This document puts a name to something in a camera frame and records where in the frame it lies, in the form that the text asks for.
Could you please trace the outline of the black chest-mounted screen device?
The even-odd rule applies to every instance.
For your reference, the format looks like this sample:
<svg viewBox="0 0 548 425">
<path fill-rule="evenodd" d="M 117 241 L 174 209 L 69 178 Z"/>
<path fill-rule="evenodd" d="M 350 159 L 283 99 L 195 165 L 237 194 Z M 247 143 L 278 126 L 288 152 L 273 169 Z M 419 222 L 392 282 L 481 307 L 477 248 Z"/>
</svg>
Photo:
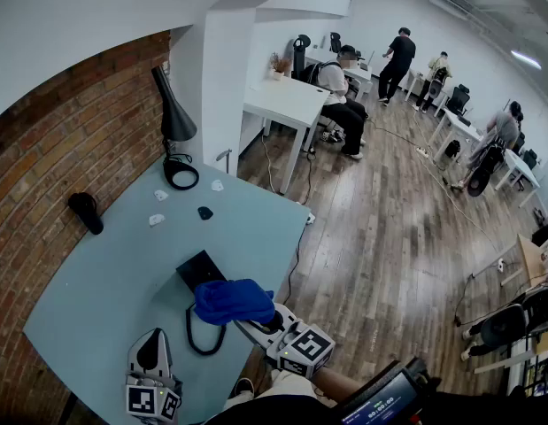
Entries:
<svg viewBox="0 0 548 425">
<path fill-rule="evenodd" d="M 409 425 L 429 395 L 430 381 L 423 359 L 406 365 L 394 360 L 333 410 L 341 425 Z"/>
</svg>

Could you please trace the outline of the black round-back office chair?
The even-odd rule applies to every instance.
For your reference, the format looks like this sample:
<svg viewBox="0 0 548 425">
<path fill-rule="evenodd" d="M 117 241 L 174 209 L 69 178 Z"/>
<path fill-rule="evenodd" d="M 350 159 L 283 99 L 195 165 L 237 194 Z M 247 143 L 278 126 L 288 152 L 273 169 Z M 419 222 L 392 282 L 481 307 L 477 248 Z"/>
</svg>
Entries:
<svg viewBox="0 0 548 425">
<path fill-rule="evenodd" d="M 548 331 L 548 286 L 520 295 L 491 315 L 482 325 L 480 338 L 490 348 L 509 345 Z"/>
</svg>

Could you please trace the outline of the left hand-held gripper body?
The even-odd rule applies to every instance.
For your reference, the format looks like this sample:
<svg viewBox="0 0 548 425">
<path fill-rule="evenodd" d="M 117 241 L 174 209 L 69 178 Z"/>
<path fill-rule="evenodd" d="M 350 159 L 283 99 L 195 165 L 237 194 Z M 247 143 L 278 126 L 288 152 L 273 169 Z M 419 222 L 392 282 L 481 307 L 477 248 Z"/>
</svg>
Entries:
<svg viewBox="0 0 548 425">
<path fill-rule="evenodd" d="M 175 424 L 182 381 L 173 373 L 165 331 L 142 335 L 127 353 L 126 410 L 142 424 Z"/>
</svg>

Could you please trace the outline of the rectangular ceiling light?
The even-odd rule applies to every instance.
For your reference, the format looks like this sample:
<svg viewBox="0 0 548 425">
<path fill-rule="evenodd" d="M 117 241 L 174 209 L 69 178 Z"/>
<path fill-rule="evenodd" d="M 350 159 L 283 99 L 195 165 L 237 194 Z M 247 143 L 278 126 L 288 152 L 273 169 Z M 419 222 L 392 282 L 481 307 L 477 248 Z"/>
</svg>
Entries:
<svg viewBox="0 0 548 425">
<path fill-rule="evenodd" d="M 518 59 L 519 61 L 531 66 L 531 67 L 534 67 L 535 69 L 537 70 L 541 70 L 542 69 L 542 66 L 538 63 L 537 60 L 523 54 L 523 53 L 520 53 L 519 51 L 516 51 L 516 50 L 512 50 L 511 51 L 511 54 L 513 55 L 514 58 Z"/>
</svg>

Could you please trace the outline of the black tumbler bottle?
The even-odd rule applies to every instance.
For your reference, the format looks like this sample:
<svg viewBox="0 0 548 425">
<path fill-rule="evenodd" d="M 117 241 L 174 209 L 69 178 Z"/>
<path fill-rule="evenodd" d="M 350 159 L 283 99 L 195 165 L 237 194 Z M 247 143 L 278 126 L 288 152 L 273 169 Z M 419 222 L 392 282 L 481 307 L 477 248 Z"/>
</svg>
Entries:
<svg viewBox="0 0 548 425">
<path fill-rule="evenodd" d="M 97 211 L 96 200 L 87 192 L 73 193 L 68 199 L 69 208 L 79 217 L 94 236 L 102 233 L 104 223 Z"/>
</svg>

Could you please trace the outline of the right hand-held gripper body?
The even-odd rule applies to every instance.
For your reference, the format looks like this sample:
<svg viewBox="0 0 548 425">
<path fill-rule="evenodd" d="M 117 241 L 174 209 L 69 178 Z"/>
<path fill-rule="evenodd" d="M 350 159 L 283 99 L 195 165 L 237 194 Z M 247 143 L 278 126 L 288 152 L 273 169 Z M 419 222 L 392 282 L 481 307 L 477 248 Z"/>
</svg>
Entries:
<svg viewBox="0 0 548 425">
<path fill-rule="evenodd" d="M 308 325 L 285 305 L 274 303 L 275 314 L 267 324 L 235 321 L 259 346 L 276 369 L 313 377 L 331 358 L 336 343 L 316 325 Z"/>
</svg>

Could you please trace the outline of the tall black office chair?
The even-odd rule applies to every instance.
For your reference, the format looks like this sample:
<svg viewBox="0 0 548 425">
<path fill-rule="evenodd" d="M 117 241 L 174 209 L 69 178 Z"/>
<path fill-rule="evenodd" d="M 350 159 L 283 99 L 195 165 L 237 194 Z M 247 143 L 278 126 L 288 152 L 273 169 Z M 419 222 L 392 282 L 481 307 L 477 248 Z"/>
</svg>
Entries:
<svg viewBox="0 0 548 425">
<path fill-rule="evenodd" d="M 311 40 L 307 35 L 299 35 L 293 42 L 293 70 L 291 77 L 299 80 L 305 70 L 305 53 Z"/>
</svg>

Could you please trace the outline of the blue cloth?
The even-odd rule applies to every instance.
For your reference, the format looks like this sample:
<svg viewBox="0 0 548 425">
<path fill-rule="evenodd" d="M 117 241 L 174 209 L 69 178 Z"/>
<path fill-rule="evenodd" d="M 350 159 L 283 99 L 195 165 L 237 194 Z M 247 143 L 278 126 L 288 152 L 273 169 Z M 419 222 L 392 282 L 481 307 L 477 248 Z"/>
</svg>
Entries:
<svg viewBox="0 0 548 425">
<path fill-rule="evenodd" d="M 195 314 L 218 326 L 231 321 L 266 324 L 275 314 L 273 297 L 252 279 L 206 282 L 195 288 Z"/>
</svg>

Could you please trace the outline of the black desk lamp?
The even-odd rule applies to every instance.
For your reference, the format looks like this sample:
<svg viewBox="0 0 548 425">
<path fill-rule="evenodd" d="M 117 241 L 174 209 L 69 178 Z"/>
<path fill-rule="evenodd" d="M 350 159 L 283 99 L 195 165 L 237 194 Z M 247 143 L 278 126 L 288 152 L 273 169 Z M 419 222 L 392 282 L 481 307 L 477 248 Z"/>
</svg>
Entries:
<svg viewBox="0 0 548 425">
<path fill-rule="evenodd" d="M 160 131 L 165 150 L 164 175 L 173 189 L 193 189 L 199 182 L 199 172 L 192 166 L 192 157 L 186 153 L 174 153 L 172 148 L 174 143 L 183 143 L 194 138 L 197 126 L 176 100 L 163 67 L 153 67 L 151 74 L 162 99 Z M 180 173 L 189 174 L 192 178 L 191 183 L 182 185 L 176 182 L 175 176 Z"/>
</svg>

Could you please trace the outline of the dried potted plant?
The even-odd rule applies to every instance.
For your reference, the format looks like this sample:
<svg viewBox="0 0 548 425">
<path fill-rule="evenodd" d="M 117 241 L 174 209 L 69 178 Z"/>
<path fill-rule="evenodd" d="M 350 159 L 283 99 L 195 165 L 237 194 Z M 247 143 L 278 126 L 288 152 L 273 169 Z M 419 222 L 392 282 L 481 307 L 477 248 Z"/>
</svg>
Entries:
<svg viewBox="0 0 548 425">
<path fill-rule="evenodd" d="M 283 76 L 286 76 L 291 71 L 292 60 L 288 57 L 280 56 L 274 52 L 269 60 L 271 75 L 274 80 L 280 81 Z"/>
</svg>

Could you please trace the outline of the person's beige trouser leg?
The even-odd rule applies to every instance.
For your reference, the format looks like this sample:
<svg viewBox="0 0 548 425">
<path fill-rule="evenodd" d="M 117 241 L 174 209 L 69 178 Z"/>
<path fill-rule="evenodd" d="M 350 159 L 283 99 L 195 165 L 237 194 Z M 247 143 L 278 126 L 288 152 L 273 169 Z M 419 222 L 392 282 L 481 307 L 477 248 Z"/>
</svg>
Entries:
<svg viewBox="0 0 548 425">
<path fill-rule="evenodd" d="M 268 390 L 264 391 L 260 395 L 257 395 L 255 393 L 254 398 L 233 396 L 226 401 L 225 405 L 223 406 L 223 410 L 226 411 L 230 407 L 246 403 L 255 398 L 262 399 L 272 396 L 300 396 L 317 399 L 317 395 L 315 394 L 312 383 L 303 376 L 296 375 L 287 370 L 280 371 L 278 369 L 274 369 L 271 372 L 271 376 L 272 386 Z"/>
</svg>

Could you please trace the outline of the person's right forearm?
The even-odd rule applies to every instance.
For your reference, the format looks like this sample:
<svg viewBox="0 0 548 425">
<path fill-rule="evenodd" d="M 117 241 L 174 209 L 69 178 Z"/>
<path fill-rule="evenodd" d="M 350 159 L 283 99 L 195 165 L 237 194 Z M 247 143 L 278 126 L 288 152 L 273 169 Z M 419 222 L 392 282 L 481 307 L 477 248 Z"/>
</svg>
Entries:
<svg viewBox="0 0 548 425">
<path fill-rule="evenodd" d="M 363 384 L 329 367 L 320 368 L 311 378 L 313 385 L 327 398 L 342 402 L 363 387 Z"/>
</svg>

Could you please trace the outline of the large white office desk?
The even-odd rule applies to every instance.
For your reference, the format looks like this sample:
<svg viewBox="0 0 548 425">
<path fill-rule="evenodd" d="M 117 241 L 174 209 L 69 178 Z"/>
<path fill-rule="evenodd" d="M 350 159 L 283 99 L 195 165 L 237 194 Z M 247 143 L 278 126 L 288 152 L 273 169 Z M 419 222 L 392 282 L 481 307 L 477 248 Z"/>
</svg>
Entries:
<svg viewBox="0 0 548 425">
<path fill-rule="evenodd" d="M 282 195 L 287 192 L 299 153 L 310 150 L 328 96 L 328 90 L 285 76 L 280 80 L 263 80 L 245 92 L 243 110 L 262 118 L 265 128 L 275 121 L 297 131 L 279 189 Z"/>
</svg>

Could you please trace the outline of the person's black shirt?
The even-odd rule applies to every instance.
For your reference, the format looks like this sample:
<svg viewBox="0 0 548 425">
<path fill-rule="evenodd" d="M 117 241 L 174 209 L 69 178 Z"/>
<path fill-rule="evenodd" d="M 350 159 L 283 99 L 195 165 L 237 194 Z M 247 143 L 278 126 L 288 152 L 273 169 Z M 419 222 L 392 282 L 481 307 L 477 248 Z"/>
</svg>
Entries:
<svg viewBox="0 0 548 425">
<path fill-rule="evenodd" d="M 259 397 L 216 414 L 204 425 L 343 425 L 331 408 L 302 395 Z"/>
</svg>

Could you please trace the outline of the light wooden desk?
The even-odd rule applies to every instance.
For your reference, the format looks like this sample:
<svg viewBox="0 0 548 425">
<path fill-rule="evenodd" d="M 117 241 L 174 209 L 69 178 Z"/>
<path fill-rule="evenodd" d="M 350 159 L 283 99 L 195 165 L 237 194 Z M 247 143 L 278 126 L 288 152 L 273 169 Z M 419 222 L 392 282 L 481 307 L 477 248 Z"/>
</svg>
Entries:
<svg viewBox="0 0 548 425">
<path fill-rule="evenodd" d="M 525 236 L 517 236 L 517 245 L 521 255 L 518 276 L 523 277 L 528 289 L 534 288 L 548 279 L 548 259 L 543 259 L 544 250 Z"/>
</svg>

